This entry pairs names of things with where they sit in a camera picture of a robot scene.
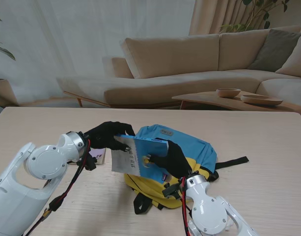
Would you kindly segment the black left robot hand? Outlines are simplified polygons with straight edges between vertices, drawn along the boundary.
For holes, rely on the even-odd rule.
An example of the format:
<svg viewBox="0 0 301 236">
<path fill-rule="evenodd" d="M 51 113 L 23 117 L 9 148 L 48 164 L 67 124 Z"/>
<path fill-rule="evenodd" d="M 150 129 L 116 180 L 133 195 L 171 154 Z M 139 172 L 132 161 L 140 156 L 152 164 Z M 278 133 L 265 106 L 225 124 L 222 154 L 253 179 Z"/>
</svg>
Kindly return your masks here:
<svg viewBox="0 0 301 236">
<path fill-rule="evenodd" d="M 135 136 L 135 133 L 130 124 L 106 121 L 83 134 L 86 139 L 90 140 L 91 148 L 126 151 L 129 146 L 117 141 L 114 138 L 117 135 Z"/>
</svg>

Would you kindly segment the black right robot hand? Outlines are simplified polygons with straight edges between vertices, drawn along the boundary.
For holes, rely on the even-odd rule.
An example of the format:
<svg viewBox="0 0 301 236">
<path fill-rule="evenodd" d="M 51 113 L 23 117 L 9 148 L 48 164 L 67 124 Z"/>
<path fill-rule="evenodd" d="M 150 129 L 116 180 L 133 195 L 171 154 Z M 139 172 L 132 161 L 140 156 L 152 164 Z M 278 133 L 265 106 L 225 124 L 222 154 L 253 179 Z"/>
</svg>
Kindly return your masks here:
<svg viewBox="0 0 301 236">
<path fill-rule="evenodd" d="M 168 142 L 168 152 L 166 156 L 157 156 L 154 154 L 147 155 L 151 163 L 156 164 L 160 168 L 166 169 L 173 177 L 180 179 L 188 177 L 192 173 L 186 157 L 181 147 L 170 141 Z"/>
</svg>

